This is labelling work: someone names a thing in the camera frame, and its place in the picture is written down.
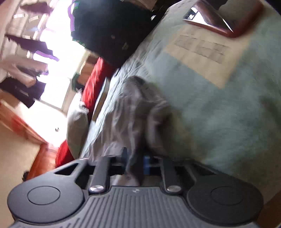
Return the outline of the grey printed garment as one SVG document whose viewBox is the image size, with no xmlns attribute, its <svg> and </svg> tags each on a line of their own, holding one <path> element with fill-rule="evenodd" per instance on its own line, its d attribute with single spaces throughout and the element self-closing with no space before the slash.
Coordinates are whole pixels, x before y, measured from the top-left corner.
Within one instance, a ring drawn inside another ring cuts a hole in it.
<svg viewBox="0 0 281 228">
<path fill-rule="evenodd" d="M 185 158 L 194 148 L 179 113 L 159 90 L 131 76 L 109 92 L 97 120 L 90 124 L 80 155 L 91 161 L 125 155 L 125 173 L 110 177 L 110 184 L 140 186 L 158 183 L 156 178 L 142 177 L 137 159 L 143 154 Z"/>
</svg>

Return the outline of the clothes rack with garments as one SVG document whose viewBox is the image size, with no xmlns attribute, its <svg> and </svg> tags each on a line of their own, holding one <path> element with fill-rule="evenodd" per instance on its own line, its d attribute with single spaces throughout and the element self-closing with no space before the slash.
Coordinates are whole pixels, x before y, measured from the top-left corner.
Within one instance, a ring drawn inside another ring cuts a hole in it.
<svg viewBox="0 0 281 228">
<path fill-rule="evenodd" d="M 30 108 L 44 92 L 40 74 L 47 75 L 48 65 L 34 60 L 38 54 L 58 60 L 46 43 L 40 41 L 49 15 L 49 1 L 1 1 L 1 90 L 14 96 Z"/>
</svg>

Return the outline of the red pillow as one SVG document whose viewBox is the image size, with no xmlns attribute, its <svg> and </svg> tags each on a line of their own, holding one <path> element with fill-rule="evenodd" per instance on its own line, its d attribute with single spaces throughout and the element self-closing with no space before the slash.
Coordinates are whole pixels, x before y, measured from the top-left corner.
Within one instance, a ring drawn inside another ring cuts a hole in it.
<svg viewBox="0 0 281 228">
<path fill-rule="evenodd" d="M 57 157 L 56 157 L 56 168 L 67 164 L 74 160 L 74 157 L 72 156 L 70 149 L 68 147 L 67 141 L 65 140 L 59 147 Z"/>
</svg>

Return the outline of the grey checked pillow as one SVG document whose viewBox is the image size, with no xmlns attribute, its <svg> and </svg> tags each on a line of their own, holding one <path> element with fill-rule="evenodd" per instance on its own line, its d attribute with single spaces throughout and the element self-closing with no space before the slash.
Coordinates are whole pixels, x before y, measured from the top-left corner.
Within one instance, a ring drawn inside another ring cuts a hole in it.
<svg viewBox="0 0 281 228">
<path fill-rule="evenodd" d="M 78 159 L 80 156 L 88 133 L 88 113 L 89 109 L 82 101 L 82 92 L 79 90 L 73 97 L 67 113 L 66 142 L 74 159 Z"/>
</svg>

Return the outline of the wooden headboard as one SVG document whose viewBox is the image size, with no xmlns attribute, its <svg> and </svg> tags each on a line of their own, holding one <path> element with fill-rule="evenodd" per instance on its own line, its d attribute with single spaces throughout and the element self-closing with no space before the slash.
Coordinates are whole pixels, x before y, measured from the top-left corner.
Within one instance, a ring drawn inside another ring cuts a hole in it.
<svg viewBox="0 0 281 228">
<path fill-rule="evenodd" d="M 30 180 L 46 172 L 49 172 L 56 167 L 56 157 L 58 147 L 51 144 L 43 143 L 33 161 L 33 164 L 27 174 L 26 180 Z"/>
</svg>

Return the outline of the blue white book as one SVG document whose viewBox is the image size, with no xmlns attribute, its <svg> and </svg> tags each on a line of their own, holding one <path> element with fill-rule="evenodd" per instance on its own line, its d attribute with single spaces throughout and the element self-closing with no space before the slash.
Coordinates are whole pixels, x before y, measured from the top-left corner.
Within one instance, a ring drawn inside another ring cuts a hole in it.
<svg viewBox="0 0 281 228">
<path fill-rule="evenodd" d="M 93 115 L 92 115 L 92 120 L 95 122 L 101 112 L 101 109 L 103 107 L 103 104 L 106 100 L 106 97 L 107 97 L 107 94 L 108 94 L 108 91 L 109 91 L 109 88 L 110 88 L 110 79 L 108 78 L 105 78 L 105 81 L 104 81 L 104 84 L 102 86 L 102 89 L 99 93 L 99 96 L 96 100 L 96 103 L 95 103 L 95 107 L 94 107 L 94 111 L 93 111 Z"/>
</svg>

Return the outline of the green bed sheet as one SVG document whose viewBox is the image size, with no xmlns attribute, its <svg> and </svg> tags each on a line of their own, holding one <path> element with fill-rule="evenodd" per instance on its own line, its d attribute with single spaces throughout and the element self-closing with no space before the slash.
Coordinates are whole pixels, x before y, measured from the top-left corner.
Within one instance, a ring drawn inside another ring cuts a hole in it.
<svg viewBox="0 0 281 228">
<path fill-rule="evenodd" d="M 280 15 L 265 5 L 248 47 L 218 88 L 165 52 L 193 4 L 180 1 L 167 10 L 116 72 L 109 92 L 131 76 L 152 83 L 190 133 L 189 157 L 252 183 L 269 201 L 280 191 Z"/>
</svg>

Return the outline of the red duvet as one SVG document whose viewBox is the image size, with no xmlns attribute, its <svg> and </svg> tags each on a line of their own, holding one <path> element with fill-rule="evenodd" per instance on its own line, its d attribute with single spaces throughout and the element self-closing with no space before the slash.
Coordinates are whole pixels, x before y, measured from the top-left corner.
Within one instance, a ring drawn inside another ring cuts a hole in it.
<svg viewBox="0 0 281 228">
<path fill-rule="evenodd" d="M 105 79 L 111 79 L 116 68 L 112 67 L 103 58 L 99 57 L 82 93 L 81 101 L 89 110 L 88 121 L 92 119 L 95 103 L 103 87 Z"/>
</svg>

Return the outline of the cardboard box by window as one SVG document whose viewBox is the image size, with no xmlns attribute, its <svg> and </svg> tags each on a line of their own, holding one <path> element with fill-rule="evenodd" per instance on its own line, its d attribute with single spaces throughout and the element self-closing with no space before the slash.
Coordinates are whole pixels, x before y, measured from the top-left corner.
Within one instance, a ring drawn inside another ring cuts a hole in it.
<svg viewBox="0 0 281 228">
<path fill-rule="evenodd" d="M 98 58 L 99 56 L 92 52 L 87 51 L 84 54 L 71 80 L 71 88 L 73 91 L 78 91 L 85 86 Z"/>
</svg>

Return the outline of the orange curtain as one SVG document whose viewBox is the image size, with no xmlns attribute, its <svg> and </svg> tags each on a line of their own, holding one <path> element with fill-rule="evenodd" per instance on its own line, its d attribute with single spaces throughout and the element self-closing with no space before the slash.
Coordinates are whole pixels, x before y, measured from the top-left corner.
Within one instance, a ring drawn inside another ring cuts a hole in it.
<svg viewBox="0 0 281 228">
<path fill-rule="evenodd" d="M 37 134 L 21 117 L 19 117 L 9 104 L 1 100 L 1 124 L 16 135 L 35 144 L 47 142 Z"/>
</svg>

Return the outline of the beige printed paper sheet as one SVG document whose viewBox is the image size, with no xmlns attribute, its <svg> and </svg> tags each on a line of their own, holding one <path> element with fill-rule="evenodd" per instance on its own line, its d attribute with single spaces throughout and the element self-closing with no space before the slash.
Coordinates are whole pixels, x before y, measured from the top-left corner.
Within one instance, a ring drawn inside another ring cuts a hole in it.
<svg viewBox="0 0 281 228">
<path fill-rule="evenodd" d="M 188 68 L 223 88 L 250 43 L 252 33 L 227 38 L 186 24 L 166 45 L 165 52 Z"/>
</svg>

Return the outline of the black backpack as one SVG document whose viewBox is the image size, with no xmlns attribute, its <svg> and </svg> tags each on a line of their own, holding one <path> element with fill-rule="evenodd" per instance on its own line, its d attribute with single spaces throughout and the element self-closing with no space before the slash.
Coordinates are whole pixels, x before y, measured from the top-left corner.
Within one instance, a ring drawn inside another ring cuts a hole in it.
<svg viewBox="0 0 281 228">
<path fill-rule="evenodd" d="M 156 13 L 127 1 L 73 1 L 69 7 L 72 39 L 120 68 L 157 26 Z"/>
</svg>

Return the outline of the wooden framed mirror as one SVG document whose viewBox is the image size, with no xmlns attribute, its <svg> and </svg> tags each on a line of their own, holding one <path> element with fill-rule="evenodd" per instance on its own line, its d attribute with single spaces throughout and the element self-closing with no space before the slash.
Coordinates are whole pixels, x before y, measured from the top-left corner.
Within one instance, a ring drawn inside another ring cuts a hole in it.
<svg viewBox="0 0 281 228">
<path fill-rule="evenodd" d="M 261 1 L 197 1 L 183 21 L 236 38 L 247 32 L 264 10 Z"/>
</svg>

